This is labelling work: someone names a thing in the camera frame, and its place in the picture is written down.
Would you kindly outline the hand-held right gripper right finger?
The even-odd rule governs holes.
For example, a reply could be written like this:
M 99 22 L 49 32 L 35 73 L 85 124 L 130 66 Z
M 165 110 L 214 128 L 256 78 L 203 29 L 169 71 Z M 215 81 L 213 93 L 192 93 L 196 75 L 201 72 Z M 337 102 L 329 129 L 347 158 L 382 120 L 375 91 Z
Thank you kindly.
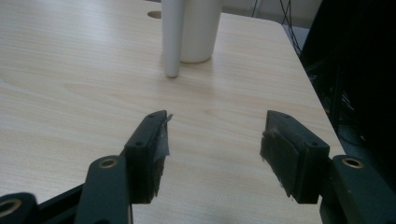
M 318 202 L 329 151 L 328 144 L 294 117 L 267 111 L 260 155 L 297 203 Z

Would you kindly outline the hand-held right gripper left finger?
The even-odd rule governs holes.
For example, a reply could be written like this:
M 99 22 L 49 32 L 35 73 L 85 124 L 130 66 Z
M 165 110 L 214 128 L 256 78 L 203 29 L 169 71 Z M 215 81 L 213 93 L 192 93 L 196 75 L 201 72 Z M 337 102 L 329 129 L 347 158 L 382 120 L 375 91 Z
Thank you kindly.
M 123 149 L 126 159 L 130 203 L 151 203 L 158 195 L 164 162 L 170 155 L 166 110 L 144 117 Z

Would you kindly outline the white cup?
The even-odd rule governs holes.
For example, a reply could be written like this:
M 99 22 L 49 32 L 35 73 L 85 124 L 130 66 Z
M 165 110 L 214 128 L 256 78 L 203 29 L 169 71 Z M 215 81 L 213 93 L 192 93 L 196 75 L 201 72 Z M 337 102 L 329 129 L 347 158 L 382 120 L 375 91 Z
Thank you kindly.
M 181 48 L 183 63 L 209 60 L 219 28 L 223 0 L 187 0 Z

